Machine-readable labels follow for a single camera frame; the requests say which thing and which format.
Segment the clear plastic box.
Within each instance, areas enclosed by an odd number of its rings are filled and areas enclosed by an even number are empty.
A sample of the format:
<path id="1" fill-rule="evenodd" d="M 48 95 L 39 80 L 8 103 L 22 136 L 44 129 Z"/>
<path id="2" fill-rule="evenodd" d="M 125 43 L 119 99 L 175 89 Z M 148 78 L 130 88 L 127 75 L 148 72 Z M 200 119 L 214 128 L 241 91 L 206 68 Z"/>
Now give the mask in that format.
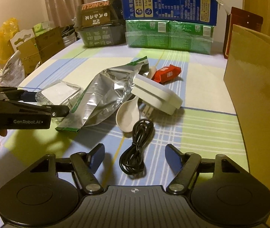
<path id="1" fill-rule="evenodd" d="M 67 105 L 71 109 L 82 92 L 83 88 L 76 84 L 57 80 L 38 91 L 35 98 L 40 105 Z"/>

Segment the silver foil tea bag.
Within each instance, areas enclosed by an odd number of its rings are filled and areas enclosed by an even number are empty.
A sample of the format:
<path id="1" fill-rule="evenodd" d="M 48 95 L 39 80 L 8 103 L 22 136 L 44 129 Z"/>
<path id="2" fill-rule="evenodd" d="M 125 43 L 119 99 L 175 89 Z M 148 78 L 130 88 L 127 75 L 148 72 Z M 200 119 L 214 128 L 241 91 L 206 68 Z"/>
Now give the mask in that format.
<path id="1" fill-rule="evenodd" d="M 82 127 L 100 124 L 131 97 L 135 76 L 146 75 L 148 72 L 147 57 L 102 70 L 81 93 L 56 130 L 77 132 Z"/>

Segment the white ceramic spoon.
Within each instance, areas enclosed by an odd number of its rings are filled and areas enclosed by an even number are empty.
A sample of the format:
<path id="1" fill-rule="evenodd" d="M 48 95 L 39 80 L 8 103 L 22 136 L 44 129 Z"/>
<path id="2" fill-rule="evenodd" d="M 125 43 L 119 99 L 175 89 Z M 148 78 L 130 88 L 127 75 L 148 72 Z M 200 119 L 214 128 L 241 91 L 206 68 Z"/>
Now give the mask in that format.
<path id="1" fill-rule="evenodd" d="M 116 124 L 125 133 L 132 132 L 133 126 L 140 119 L 138 101 L 139 98 L 135 97 L 124 102 L 116 113 Z"/>

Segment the white power adapter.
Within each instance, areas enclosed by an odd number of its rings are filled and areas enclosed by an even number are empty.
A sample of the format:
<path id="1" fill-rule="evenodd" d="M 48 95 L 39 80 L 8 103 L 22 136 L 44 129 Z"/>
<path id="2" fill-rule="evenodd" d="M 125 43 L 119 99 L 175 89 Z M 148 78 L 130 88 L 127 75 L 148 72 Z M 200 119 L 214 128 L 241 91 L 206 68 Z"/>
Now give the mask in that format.
<path id="1" fill-rule="evenodd" d="M 135 75 L 131 93 L 168 115 L 173 115 L 182 105 L 182 99 L 171 89 L 139 74 Z"/>

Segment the red candy packet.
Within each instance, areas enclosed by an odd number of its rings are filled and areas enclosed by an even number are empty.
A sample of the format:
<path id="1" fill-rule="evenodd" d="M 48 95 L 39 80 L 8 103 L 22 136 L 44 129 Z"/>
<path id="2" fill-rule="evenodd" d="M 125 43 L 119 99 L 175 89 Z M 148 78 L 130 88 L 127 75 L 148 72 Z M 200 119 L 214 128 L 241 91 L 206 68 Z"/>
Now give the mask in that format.
<path id="1" fill-rule="evenodd" d="M 181 73 L 181 68 L 170 64 L 157 70 L 152 77 L 152 80 L 164 84 L 176 78 Z"/>

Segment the crumpled white plastic bag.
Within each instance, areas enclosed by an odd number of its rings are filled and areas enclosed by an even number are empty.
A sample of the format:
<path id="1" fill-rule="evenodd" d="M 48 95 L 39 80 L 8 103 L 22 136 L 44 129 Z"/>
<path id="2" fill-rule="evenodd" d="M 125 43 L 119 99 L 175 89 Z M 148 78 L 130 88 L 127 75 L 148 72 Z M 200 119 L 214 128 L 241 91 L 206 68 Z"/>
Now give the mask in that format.
<path id="1" fill-rule="evenodd" d="M 0 85 L 18 87 L 25 79 L 25 70 L 21 61 L 21 52 L 17 50 L 0 70 Z"/>

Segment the yellow plastic bag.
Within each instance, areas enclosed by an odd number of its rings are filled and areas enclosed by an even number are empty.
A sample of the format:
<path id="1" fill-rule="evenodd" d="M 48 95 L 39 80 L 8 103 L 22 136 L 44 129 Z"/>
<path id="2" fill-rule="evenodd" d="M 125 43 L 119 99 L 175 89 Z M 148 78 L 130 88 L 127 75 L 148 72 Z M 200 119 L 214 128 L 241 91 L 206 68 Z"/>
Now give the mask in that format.
<path id="1" fill-rule="evenodd" d="M 0 65 L 4 65 L 13 55 L 14 50 L 10 40 L 19 31 L 18 20 L 15 17 L 8 19 L 0 27 Z"/>

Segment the brown cardboard carton left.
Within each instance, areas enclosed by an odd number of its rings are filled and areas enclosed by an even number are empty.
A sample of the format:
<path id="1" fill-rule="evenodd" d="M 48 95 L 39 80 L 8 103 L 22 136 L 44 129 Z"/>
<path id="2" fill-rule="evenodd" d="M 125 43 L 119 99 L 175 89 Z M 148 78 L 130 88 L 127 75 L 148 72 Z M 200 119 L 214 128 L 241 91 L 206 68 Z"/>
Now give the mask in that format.
<path id="1" fill-rule="evenodd" d="M 31 38 L 17 47 L 27 75 L 35 70 L 38 63 L 45 63 L 63 49 L 64 43 L 59 27 Z"/>

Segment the green boxes on carton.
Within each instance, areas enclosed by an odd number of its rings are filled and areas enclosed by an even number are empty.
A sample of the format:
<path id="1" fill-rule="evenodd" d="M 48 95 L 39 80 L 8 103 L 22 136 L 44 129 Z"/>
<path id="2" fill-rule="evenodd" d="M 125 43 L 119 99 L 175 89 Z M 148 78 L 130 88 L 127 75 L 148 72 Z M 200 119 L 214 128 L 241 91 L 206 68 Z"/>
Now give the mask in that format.
<path id="1" fill-rule="evenodd" d="M 55 28 L 53 21 L 44 21 L 36 24 L 35 26 L 33 26 L 32 29 L 34 31 L 35 36 L 39 36 L 49 30 L 52 30 L 53 28 Z"/>

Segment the checkered tablecloth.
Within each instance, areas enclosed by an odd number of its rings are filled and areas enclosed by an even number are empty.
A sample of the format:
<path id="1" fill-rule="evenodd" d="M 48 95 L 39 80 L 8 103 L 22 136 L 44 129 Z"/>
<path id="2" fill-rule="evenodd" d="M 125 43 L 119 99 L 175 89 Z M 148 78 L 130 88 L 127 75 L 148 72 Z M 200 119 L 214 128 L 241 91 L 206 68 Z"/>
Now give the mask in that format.
<path id="1" fill-rule="evenodd" d="M 96 177 L 104 186 L 167 185 L 173 178 L 164 156 L 167 144 L 204 158 L 223 153 L 248 168 L 238 119 L 223 82 L 226 60 L 220 42 L 213 42 L 210 54 L 204 55 L 126 45 L 85 48 L 77 41 L 30 74 L 20 88 L 41 92 L 64 82 L 86 88 L 101 70 L 143 57 L 152 70 L 171 65 L 181 69 L 179 76 L 165 85 L 180 100 L 172 115 L 159 105 L 152 107 L 132 96 L 109 118 L 77 132 L 58 131 L 56 123 L 48 130 L 12 130 L 1 139 L 0 188 L 47 153 L 65 158 L 87 152 L 99 143 L 105 145 L 105 158 Z M 143 118 L 154 124 L 153 135 L 143 150 L 146 168 L 138 176 L 129 176 L 122 172 L 119 159 L 131 145 L 133 125 Z"/>

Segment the dark Honglu food box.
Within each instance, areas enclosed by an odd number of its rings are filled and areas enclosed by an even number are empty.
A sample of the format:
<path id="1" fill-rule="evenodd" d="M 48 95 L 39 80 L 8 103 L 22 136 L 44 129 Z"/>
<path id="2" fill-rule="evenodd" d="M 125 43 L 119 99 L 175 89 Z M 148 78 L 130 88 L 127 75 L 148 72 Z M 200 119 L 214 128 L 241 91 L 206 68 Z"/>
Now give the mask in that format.
<path id="1" fill-rule="evenodd" d="M 78 6 L 74 28 L 86 48 L 124 44 L 122 1 L 101 0 Z"/>

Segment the brown cardboard box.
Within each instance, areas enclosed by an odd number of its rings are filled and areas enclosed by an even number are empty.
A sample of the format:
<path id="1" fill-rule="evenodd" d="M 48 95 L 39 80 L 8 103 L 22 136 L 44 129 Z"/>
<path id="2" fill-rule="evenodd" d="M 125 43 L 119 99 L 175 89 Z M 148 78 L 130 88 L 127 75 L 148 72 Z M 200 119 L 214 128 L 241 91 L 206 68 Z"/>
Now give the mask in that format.
<path id="1" fill-rule="evenodd" d="M 238 116 L 250 173 L 270 189 L 270 36 L 234 25 L 223 80 Z"/>

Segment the green drink carton pack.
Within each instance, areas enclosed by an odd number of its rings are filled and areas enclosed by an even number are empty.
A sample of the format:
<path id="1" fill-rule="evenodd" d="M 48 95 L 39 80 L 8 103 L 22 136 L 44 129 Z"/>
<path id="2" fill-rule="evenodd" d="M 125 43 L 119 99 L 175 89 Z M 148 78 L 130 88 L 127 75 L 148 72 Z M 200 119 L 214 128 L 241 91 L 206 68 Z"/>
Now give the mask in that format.
<path id="1" fill-rule="evenodd" d="M 127 20 L 129 47 L 157 48 L 211 54 L 213 26 L 164 20 Z"/>

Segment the blue milk carton box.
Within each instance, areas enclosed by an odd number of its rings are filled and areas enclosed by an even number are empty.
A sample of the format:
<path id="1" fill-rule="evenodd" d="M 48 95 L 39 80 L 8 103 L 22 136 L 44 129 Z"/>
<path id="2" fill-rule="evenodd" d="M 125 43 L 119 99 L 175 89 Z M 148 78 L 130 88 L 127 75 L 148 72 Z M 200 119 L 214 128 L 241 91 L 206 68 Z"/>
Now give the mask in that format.
<path id="1" fill-rule="evenodd" d="M 126 20 L 170 20 L 217 25 L 216 0 L 122 0 Z"/>

